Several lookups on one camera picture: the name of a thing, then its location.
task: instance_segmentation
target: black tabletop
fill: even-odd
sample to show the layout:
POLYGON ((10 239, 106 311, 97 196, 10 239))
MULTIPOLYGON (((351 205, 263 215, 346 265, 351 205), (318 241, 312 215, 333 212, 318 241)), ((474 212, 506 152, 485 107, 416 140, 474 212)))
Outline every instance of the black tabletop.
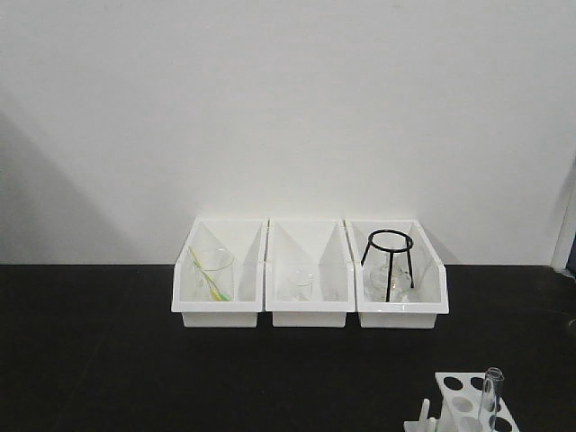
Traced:
POLYGON ((402 431, 434 372, 499 367, 522 431, 576 431, 576 285, 449 266, 432 330, 184 328, 172 266, 0 266, 0 430, 402 431))

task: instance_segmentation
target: small glass beaker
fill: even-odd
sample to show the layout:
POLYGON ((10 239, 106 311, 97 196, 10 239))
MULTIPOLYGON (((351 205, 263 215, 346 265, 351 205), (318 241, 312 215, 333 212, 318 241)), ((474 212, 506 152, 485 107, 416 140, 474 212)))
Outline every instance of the small glass beaker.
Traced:
POLYGON ((485 432, 492 432, 496 425, 503 384, 504 374, 498 367, 491 367, 486 371, 478 409, 478 421, 485 432))
POLYGON ((199 300, 231 302, 234 300, 234 256, 223 247, 193 250, 196 292, 199 300))
POLYGON ((286 300, 289 302, 308 302, 312 298, 312 272, 296 269, 288 274, 286 300))

